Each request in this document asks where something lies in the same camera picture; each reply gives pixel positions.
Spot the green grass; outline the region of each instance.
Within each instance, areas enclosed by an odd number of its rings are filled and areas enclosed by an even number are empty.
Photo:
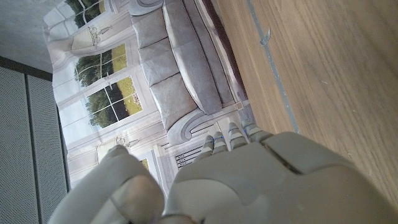
[[[113,60],[113,71],[117,72],[127,67],[126,46],[124,44],[112,49],[112,58],[119,57]],[[124,78],[116,83],[122,93],[124,104],[129,112],[129,115],[142,111],[142,106],[134,103],[134,98],[131,96],[136,92],[130,77]]]
[[[112,49],[113,72],[118,72],[127,67],[126,46],[124,44]]]
[[[105,1],[99,3],[99,11],[103,13],[105,11]]]

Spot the sofa armrest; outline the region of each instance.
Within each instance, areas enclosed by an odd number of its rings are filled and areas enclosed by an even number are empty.
[[[205,113],[198,108],[179,119],[167,132],[169,143],[177,145],[189,141],[191,139],[190,129],[188,129],[189,125],[204,115]]]

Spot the window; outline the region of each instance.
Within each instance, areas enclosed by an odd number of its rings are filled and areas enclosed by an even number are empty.
[[[131,77],[124,78],[88,97],[90,124],[105,128],[142,111]]]
[[[105,0],[64,0],[44,17],[49,41],[71,36],[105,11]]]
[[[60,110],[65,143],[70,144],[142,111],[131,77],[113,83]]]
[[[66,100],[88,88],[95,81],[110,76],[127,67],[126,45],[121,44],[102,54],[76,59],[53,79],[57,102]]]
[[[87,87],[126,67],[126,46],[122,44],[102,54],[80,58],[75,67],[75,80],[81,87]]]

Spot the sofa cushion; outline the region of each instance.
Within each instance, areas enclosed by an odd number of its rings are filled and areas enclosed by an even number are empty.
[[[213,75],[182,0],[165,0],[167,33],[175,60],[192,98],[206,114],[222,109]]]
[[[167,37],[162,8],[143,16],[132,16],[138,48],[143,48]]]
[[[206,59],[209,64],[211,74],[213,75],[221,102],[228,103],[234,99],[232,97],[231,90],[229,89],[220,58],[218,57],[216,48],[209,34],[211,30],[207,30],[195,2],[192,0],[183,0],[183,2],[185,9],[188,12],[188,16],[192,21],[192,25],[195,28],[203,52],[206,55]]]
[[[179,73],[152,85],[150,90],[166,130],[180,118],[198,108]]]
[[[149,86],[178,73],[169,38],[141,48],[138,53]]]

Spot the wall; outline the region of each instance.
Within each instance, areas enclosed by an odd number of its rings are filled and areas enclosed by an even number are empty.
[[[0,67],[0,223],[47,223],[67,193],[49,81]]]

